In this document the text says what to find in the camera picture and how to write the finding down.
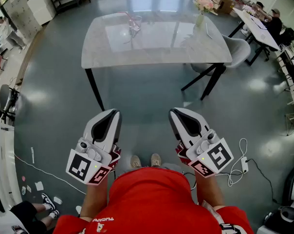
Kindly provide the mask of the person's left shoe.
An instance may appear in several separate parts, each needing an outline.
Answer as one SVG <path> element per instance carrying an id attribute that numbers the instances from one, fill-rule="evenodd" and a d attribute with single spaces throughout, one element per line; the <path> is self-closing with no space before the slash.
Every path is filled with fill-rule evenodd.
<path id="1" fill-rule="evenodd" d="M 142 168 L 141 161 L 138 156 L 134 155 L 130 158 L 131 168 Z"/>

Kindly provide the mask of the person's right shoe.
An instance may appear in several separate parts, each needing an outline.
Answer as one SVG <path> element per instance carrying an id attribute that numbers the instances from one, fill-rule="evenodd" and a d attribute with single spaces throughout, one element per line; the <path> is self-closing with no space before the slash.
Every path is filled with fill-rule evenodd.
<path id="1" fill-rule="evenodd" d="M 151 156 L 151 167 L 160 167 L 162 164 L 161 157 L 159 154 L 152 154 Z"/>

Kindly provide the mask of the brown cardboard box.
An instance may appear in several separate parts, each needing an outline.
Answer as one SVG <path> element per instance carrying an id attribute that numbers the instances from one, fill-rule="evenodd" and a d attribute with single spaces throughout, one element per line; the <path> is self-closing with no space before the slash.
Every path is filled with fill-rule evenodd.
<path id="1" fill-rule="evenodd" d="M 220 0 L 217 12 L 230 14 L 234 6 L 235 6 L 234 0 Z"/>

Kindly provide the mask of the black table leg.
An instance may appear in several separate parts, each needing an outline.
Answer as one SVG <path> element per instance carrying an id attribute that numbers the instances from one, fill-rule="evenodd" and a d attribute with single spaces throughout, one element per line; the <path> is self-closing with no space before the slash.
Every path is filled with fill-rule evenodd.
<path id="1" fill-rule="evenodd" d="M 91 85 L 92 91 L 93 91 L 93 93 L 95 95 L 95 98 L 97 100 L 97 103 L 100 106 L 101 110 L 104 111 L 105 108 L 104 108 L 100 93 L 98 91 L 97 84 L 96 84 L 96 81 L 94 79 L 94 75 L 92 73 L 92 70 L 91 69 L 85 69 L 85 72 L 86 72 L 87 78 L 89 80 L 89 83 Z"/>
<path id="2" fill-rule="evenodd" d="M 201 100 L 203 100 L 206 96 L 210 94 L 210 92 L 212 91 L 213 87 L 216 85 L 217 81 L 219 80 L 219 78 L 221 77 L 225 69 L 226 67 L 224 65 L 215 68 L 213 75 L 211 76 L 211 79 L 201 96 Z"/>

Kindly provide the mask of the white tall cabinet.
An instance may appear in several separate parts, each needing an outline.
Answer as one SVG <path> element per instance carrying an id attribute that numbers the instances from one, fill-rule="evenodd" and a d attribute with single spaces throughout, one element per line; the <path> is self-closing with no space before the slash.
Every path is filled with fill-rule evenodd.
<path id="1" fill-rule="evenodd" d="M 14 127 L 0 123 L 0 216 L 21 202 L 15 166 Z"/>

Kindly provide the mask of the pink bendy straw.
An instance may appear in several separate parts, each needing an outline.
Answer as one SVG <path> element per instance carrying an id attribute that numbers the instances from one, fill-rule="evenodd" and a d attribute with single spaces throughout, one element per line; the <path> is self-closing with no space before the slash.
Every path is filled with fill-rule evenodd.
<path id="1" fill-rule="evenodd" d="M 130 28 L 131 31 L 140 30 L 139 25 L 137 24 L 137 22 L 134 20 L 134 18 L 128 12 L 120 11 L 118 13 L 125 14 L 126 16 L 128 16 L 128 18 L 129 18 L 129 28 Z"/>

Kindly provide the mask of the person's right forearm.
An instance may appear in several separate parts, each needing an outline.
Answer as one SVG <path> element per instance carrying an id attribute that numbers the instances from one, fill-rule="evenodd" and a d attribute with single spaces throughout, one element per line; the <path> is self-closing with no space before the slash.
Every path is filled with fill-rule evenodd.
<path id="1" fill-rule="evenodd" d="M 221 189 L 214 176 L 203 177 L 198 172 L 195 172 L 195 178 L 197 183 L 197 199 L 200 205 L 205 201 L 215 210 L 225 207 Z"/>

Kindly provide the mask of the grey metal lockers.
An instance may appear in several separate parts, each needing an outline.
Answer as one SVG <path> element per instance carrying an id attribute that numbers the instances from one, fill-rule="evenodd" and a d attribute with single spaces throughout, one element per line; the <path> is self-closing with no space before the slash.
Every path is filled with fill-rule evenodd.
<path id="1" fill-rule="evenodd" d="M 28 0 L 8 0 L 3 7 L 14 26 L 27 41 L 30 41 L 42 26 L 35 19 L 27 2 Z"/>

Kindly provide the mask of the white desk with black legs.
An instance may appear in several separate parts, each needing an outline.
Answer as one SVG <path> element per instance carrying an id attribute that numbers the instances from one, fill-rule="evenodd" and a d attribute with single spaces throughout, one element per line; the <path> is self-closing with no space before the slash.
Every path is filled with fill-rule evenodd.
<path id="1" fill-rule="evenodd" d="M 251 61 L 247 59 L 245 60 L 249 66 L 254 63 L 254 61 L 266 47 L 271 47 L 276 51 L 280 50 L 277 42 L 274 40 L 272 35 L 264 27 L 259 19 L 255 18 L 245 11 L 241 11 L 236 8 L 233 8 L 232 10 L 238 15 L 242 22 L 231 32 L 229 37 L 233 37 L 243 27 L 243 25 L 246 24 L 254 37 L 254 41 L 256 41 L 260 45 L 258 51 L 255 53 Z"/>

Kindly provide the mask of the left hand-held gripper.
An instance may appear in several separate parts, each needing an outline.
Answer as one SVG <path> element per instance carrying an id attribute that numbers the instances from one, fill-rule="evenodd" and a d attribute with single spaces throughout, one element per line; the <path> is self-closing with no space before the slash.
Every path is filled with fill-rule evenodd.
<path id="1" fill-rule="evenodd" d="M 83 138 L 70 151 L 66 173 L 86 185 L 98 186 L 121 157 L 121 149 L 115 145 L 121 122 L 117 109 L 103 111 L 89 120 Z"/>

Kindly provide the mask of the white power strip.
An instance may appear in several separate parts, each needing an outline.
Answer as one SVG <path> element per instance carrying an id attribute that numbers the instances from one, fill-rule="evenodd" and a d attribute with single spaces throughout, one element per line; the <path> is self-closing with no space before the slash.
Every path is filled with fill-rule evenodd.
<path id="1" fill-rule="evenodd" d="M 247 157 L 243 156 L 240 161 L 241 161 L 241 169 L 242 169 L 241 172 L 245 174 L 249 171 Z"/>

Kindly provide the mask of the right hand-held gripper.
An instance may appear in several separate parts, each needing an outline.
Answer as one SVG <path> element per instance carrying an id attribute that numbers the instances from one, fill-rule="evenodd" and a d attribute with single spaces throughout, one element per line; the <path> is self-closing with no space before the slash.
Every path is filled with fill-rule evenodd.
<path id="1" fill-rule="evenodd" d="M 213 129 L 209 130 L 200 114 L 186 108 L 173 108 L 168 118 L 175 138 L 181 142 L 176 148 L 178 157 L 202 177 L 217 175 L 234 159 L 225 139 L 219 138 Z M 193 144 L 192 137 L 198 136 L 202 137 Z"/>

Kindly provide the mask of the white low cabinet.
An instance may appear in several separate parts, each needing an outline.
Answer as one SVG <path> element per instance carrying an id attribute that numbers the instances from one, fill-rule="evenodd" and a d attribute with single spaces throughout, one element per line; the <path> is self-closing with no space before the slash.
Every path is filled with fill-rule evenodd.
<path id="1" fill-rule="evenodd" d="M 48 23 L 56 15 L 51 0 L 28 0 L 27 4 L 39 25 Z"/>

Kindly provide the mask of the clear drinking glass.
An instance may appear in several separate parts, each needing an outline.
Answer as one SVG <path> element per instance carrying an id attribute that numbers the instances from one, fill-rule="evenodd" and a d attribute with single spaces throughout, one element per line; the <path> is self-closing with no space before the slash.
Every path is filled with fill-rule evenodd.
<path id="1" fill-rule="evenodd" d="M 129 34 L 131 37 L 135 37 L 141 30 L 142 17 L 133 16 L 129 19 Z"/>

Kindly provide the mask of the pink flowers in white vase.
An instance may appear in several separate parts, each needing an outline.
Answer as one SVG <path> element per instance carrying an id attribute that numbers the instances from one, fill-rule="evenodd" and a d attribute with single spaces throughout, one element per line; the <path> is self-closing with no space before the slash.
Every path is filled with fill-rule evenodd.
<path id="1" fill-rule="evenodd" d="M 205 13 L 212 13 L 216 16 L 218 15 L 218 13 L 216 12 L 215 4 L 212 0 L 193 0 L 193 3 L 199 11 L 199 15 L 196 21 L 197 26 L 200 26 L 202 24 Z"/>

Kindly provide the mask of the person's grey trousers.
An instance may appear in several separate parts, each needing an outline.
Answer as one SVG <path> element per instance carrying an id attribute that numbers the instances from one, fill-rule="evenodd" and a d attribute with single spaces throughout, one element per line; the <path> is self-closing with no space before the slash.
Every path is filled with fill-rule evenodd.
<path id="1" fill-rule="evenodd" d="M 127 172 L 132 172 L 141 168 L 150 168 L 150 167 L 138 167 L 138 168 L 129 168 L 127 170 L 123 171 L 123 174 L 127 173 Z M 163 163 L 160 166 L 153 166 L 153 168 L 161 168 L 161 169 L 167 169 L 167 170 L 171 170 L 171 171 L 175 171 L 178 173 L 181 173 L 182 175 L 184 174 L 182 168 L 179 165 L 176 164 L 171 164 L 171 163 Z"/>

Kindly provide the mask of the person's shoe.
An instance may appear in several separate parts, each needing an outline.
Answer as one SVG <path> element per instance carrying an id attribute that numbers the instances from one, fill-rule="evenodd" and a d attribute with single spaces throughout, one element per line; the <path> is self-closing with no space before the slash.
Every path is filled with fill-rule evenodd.
<path id="1" fill-rule="evenodd" d="M 130 158 L 131 168 L 142 168 L 141 161 L 138 156 L 134 155 Z"/>
<path id="2" fill-rule="evenodd" d="M 161 157 L 159 154 L 152 154 L 151 156 L 151 167 L 160 167 L 162 164 Z"/>

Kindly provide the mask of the person's red shirt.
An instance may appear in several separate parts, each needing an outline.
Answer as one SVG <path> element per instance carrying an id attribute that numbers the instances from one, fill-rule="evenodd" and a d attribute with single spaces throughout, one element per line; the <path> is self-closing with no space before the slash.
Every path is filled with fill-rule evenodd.
<path id="1" fill-rule="evenodd" d="M 161 168 L 119 176 L 106 210 L 113 219 L 63 215 L 53 234 L 254 234 L 243 210 L 194 202 L 186 177 Z"/>

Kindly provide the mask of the small pale flower bouquet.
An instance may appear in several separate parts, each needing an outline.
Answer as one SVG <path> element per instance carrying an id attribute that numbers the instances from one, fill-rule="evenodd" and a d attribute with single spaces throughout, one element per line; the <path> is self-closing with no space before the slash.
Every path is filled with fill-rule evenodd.
<path id="1" fill-rule="evenodd" d="M 247 14 L 252 15 L 252 16 L 255 16 L 255 15 L 256 15 L 255 10 L 254 10 L 251 6 L 246 5 L 246 4 L 243 5 L 243 7 L 242 7 L 242 11 L 243 11 L 244 13 L 247 13 Z"/>

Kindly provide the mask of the black grey floor device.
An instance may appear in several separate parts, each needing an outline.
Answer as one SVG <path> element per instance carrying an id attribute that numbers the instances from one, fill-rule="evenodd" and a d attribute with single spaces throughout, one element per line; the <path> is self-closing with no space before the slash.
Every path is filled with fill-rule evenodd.
<path id="1" fill-rule="evenodd" d="M 264 226 L 279 234 L 294 234 L 294 207 L 281 206 L 269 213 L 264 220 Z"/>

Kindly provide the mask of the grey shell chair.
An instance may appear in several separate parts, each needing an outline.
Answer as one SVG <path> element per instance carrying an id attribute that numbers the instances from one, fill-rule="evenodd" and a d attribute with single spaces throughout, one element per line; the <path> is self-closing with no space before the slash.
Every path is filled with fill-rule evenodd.
<path id="1" fill-rule="evenodd" d="M 231 63 L 223 64 L 226 67 L 225 71 L 227 69 L 238 68 L 249 57 L 251 53 L 250 45 L 243 39 L 230 38 L 225 35 L 222 35 L 222 37 L 225 40 L 232 57 Z M 182 91 L 186 90 L 188 87 L 200 80 L 203 76 L 211 77 L 215 68 L 219 67 L 210 63 L 192 63 L 190 65 L 195 72 L 199 73 L 199 76 L 184 86 L 181 89 Z"/>

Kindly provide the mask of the person's left forearm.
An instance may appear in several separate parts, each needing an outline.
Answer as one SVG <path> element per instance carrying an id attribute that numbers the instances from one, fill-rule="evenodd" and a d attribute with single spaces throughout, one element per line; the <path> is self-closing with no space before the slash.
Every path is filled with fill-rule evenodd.
<path id="1" fill-rule="evenodd" d="M 115 172 L 108 175 L 97 186 L 88 185 L 87 192 L 82 204 L 81 219 L 91 222 L 93 219 L 113 219 L 111 214 L 107 214 L 106 207 L 109 202 L 110 189 L 115 181 Z"/>

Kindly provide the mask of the grey black office chair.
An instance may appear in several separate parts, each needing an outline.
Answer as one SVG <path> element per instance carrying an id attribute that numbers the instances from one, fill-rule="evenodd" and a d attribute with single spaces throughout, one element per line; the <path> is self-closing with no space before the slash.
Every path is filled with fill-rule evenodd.
<path id="1" fill-rule="evenodd" d="M 0 88 L 0 122 L 6 124 L 15 121 L 19 91 L 4 84 Z"/>

